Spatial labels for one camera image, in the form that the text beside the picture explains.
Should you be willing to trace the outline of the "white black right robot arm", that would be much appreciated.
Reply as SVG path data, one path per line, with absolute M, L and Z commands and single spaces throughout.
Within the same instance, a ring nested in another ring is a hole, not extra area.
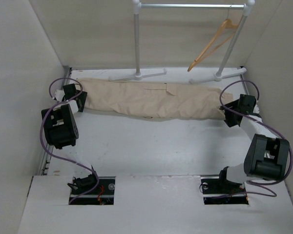
M 266 189 L 286 178 L 292 159 L 289 142 L 262 122 L 254 112 L 256 102 L 236 100 L 223 104 L 225 123 L 239 126 L 251 139 L 244 162 L 223 168 L 218 178 L 202 179 L 199 190 L 215 199 L 246 197 L 245 184 Z

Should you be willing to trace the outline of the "beige trousers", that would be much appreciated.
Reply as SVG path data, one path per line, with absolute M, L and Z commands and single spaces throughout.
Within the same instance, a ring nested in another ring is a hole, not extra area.
M 148 118 L 225 118 L 221 104 L 233 101 L 231 93 L 204 85 L 158 82 L 112 82 L 79 79 L 87 92 L 87 109 Z

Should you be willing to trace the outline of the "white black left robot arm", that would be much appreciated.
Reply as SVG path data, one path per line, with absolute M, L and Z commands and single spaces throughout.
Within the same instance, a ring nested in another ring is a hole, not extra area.
M 66 146 L 75 146 L 79 138 L 78 127 L 74 118 L 74 114 L 83 109 L 83 105 L 79 104 L 79 96 L 83 91 L 78 92 L 75 96 L 67 98 L 62 97 L 62 101 L 53 105 L 48 109 L 41 110 L 42 123 L 40 128 L 40 141 L 43 149 L 50 156 L 70 162 L 90 172 L 90 175 L 84 178 L 75 178 L 68 186 L 73 191 L 77 191 L 79 195 L 95 194 L 100 188 L 100 179 L 92 166 L 86 166 L 78 159 L 70 159 L 63 156 L 57 156 L 48 151 L 44 140 L 48 145 L 54 146 L 61 150 Z

